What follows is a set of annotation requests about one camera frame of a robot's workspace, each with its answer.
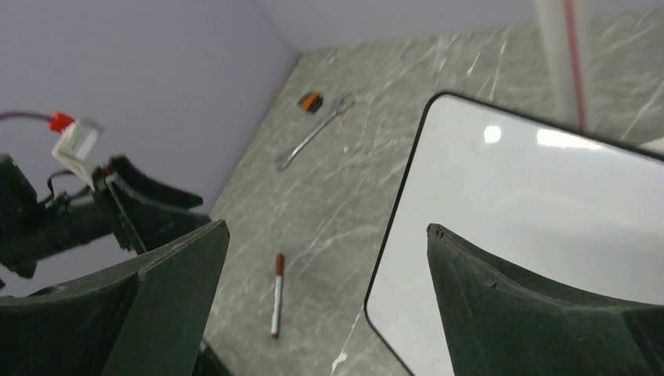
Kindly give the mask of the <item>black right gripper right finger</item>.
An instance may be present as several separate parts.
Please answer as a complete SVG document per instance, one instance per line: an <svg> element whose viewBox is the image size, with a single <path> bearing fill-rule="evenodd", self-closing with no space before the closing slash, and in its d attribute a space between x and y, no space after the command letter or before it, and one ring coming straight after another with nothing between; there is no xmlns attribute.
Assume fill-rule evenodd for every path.
<svg viewBox="0 0 664 376"><path fill-rule="evenodd" d="M454 374L662 374L661 305L559 283L436 223L427 239Z"/></svg>

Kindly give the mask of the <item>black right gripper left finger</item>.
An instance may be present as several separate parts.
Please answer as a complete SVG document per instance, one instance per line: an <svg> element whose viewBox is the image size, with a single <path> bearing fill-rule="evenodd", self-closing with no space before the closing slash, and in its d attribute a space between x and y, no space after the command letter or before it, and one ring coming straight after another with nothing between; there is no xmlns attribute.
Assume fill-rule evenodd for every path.
<svg viewBox="0 0 664 376"><path fill-rule="evenodd" d="M4 375L192 375L229 247L218 220L169 244L1 300Z"/></svg>

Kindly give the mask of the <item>white framed whiteboard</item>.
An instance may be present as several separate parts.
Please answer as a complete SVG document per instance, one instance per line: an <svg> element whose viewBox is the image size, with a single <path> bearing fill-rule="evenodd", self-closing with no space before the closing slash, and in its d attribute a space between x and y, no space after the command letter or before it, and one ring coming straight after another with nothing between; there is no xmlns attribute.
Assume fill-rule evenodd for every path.
<svg viewBox="0 0 664 376"><path fill-rule="evenodd" d="M663 302L663 156L453 92L426 103L366 293L412 375L451 375L428 266L440 224L571 287Z"/></svg>

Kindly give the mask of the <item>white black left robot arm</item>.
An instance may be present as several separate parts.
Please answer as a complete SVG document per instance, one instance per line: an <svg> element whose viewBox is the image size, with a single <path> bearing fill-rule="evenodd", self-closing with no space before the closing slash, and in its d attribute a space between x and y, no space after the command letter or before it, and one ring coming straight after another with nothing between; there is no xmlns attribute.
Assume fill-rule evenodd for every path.
<svg viewBox="0 0 664 376"><path fill-rule="evenodd" d="M92 185L40 201L9 154L1 155L1 264L23 278L37 263L112 235L141 255L209 223L203 200L145 175L125 155L94 168Z"/></svg>

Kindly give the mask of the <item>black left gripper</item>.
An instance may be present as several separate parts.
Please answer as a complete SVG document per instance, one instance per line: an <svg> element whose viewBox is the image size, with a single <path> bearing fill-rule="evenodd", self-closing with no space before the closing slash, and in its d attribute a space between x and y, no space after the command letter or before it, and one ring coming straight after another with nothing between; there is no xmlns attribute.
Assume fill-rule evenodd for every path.
<svg viewBox="0 0 664 376"><path fill-rule="evenodd" d="M111 157L115 173L93 173L95 203L122 249L142 255L184 236L211 219L195 211L203 198L150 178L125 155ZM139 194L172 207L145 206Z"/></svg>

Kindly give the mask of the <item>white marker pen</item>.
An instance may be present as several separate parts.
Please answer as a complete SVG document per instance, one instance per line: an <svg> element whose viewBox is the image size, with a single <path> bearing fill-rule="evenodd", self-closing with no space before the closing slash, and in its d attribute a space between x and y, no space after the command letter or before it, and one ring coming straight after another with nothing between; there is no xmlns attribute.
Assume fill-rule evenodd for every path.
<svg viewBox="0 0 664 376"><path fill-rule="evenodd" d="M280 335L280 310L283 290L283 271L285 256L282 253L276 255L276 278L274 291L274 305L271 320L270 335L273 339L278 339Z"/></svg>

